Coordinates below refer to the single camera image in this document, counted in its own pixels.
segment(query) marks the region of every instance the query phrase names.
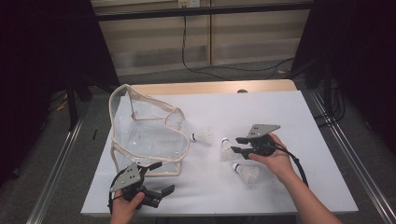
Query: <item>clear bag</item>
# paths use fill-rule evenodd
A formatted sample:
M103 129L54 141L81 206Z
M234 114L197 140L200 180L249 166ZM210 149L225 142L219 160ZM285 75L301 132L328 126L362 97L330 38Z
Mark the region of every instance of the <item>clear bag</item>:
M189 126L181 109L123 85L111 94L109 112L111 158L117 172L132 161L141 166L161 161L163 166L147 175L178 175L190 148Z

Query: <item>white table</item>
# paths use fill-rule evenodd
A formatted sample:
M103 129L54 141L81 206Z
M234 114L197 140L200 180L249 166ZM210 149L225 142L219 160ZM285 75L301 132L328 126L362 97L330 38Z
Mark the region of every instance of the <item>white table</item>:
M254 216L296 213L286 189L262 164L258 183L248 187L232 169L235 161L220 160L220 142L228 137L246 136L254 123L279 124L275 133L288 150L300 159L311 190L334 213L355 212L358 208L341 176L332 154L299 91L206 93L156 95L155 98L180 107L192 127L211 126L212 146L192 143L179 176L148 177L151 190L175 184L175 192L158 208L143 206L143 217ZM110 158L111 131L99 161L81 213L93 217L110 216L108 189L116 170Z

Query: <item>white wall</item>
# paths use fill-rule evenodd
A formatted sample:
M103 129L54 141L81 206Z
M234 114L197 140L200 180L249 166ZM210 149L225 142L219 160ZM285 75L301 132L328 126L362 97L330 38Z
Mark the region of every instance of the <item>white wall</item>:
M212 4L217 7L279 2L281 1L212 0ZM202 7L208 4L209 1L201 1ZM95 11L97 13L146 11L177 7L177 1L164 2L162 0L158 3L96 7ZM190 56L189 63L191 66L197 66L203 63L252 62L292 56L295 54L303 33L308 12L309 10L298 10L213 15L212 20L209 16L188 17L186 53L206 55L205 59L201 56ZM110 54L113 55L113 61L120 60L120 62L114 62L120 76L149 72L150 68L158 71L162 68L182 67L181 56L178 54L181 52L182 45L183 18L101 21L100 26ZM209 41L210 27L212 27L211 42ZM159 63L139 64L136 59L138 55L145 55L146 60ZM164 61L161 57L167 58L168 64L161 64Z

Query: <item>shuttlecock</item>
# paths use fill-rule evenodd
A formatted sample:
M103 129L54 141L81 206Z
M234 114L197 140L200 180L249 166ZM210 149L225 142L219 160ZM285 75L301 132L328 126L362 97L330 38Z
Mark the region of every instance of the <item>shuttlecock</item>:
M209 145L211 145L212 144L212 131L210 130L210 127L204 127L203 129L200 129L197 132L192 133L191 141L205 142L205 143L208 143Z
M222 161L233 161L241 157L241 154L234 153L231 149L231 142L228 138L221 140L221 160Z
M239 163L233 164L233 169L242 177L248 185L256 183L260 168L257 166L245 166Z

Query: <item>forearm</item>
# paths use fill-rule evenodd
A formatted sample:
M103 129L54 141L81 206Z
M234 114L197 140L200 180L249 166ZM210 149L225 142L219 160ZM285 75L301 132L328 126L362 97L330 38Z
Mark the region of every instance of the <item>forearm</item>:
M297 175L281 180L288 190L304 224L310 223L341 223L306 186Z

